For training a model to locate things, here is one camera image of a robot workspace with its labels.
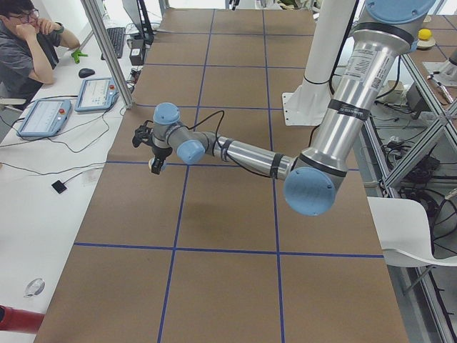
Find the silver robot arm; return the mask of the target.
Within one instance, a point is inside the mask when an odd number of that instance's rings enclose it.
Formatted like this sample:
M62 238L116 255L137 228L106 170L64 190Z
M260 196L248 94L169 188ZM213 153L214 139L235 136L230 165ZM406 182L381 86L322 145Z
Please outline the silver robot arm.
M286 202L300 214L318 216L328 211L346 177L347 156L391 66L412 50L432 6L432 1L366 2L353 32L348 65L319 131L297 157L267 151L217 132L191 131L182 124L176 105L161 103L154 110L154 126L148 139L154 153L149 162L151 172L159 174L172 152L188 165L210 154L253 174L282 180Z

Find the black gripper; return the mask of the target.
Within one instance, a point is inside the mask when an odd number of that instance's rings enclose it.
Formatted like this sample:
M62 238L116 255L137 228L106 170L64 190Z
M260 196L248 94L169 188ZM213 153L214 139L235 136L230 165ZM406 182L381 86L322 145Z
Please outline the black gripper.
M162 148L156 145L151 147L154 157L150 159L152 174L160 174L166 168L166 158L171 155L171 147Z

